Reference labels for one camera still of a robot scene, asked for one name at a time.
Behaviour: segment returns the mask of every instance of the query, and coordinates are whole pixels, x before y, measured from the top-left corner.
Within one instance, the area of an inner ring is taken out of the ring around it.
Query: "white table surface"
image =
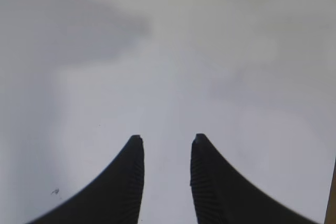
[[[335,42],[336,0],[0,0],[0,223],[64,202],[132,134],[145,147],[141,223],[196,223],[198,132],[323,222]]]

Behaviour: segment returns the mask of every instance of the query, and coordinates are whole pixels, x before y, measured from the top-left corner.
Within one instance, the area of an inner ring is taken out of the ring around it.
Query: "small dark speck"
[[[58,189],[58,188],[51,192],[51,194],[56,194],[56,195],[57,195],[58,193],[59,193],[59,189]]]

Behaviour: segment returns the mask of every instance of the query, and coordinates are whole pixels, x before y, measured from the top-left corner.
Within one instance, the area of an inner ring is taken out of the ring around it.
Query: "ribbed black rubber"
[[[144,185],[144,150],[132,136],[113,162],[67,202],[35,224],[136,224]]]
[[[327,212],[325,213],[324,224],[335,224],[336,223],[336,161],[334,167],[334,173],[331,181],[329,202],[327,207]]]
[[[237,172],[204,134],[191,151],[191,188],[198,224],[313,224]]]

